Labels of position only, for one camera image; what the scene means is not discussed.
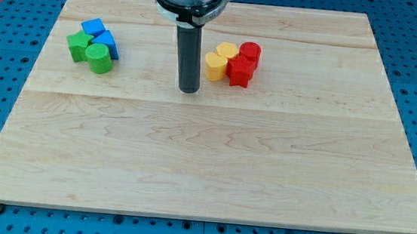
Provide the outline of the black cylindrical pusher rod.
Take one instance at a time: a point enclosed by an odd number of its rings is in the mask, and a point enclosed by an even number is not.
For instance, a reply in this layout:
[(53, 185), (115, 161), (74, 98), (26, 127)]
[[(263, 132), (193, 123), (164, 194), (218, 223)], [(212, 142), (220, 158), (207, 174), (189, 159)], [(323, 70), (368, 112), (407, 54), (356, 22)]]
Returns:
[(182, 28), (177, 31), (178, 85), (183, 93), (200, 89), (202, 28)]

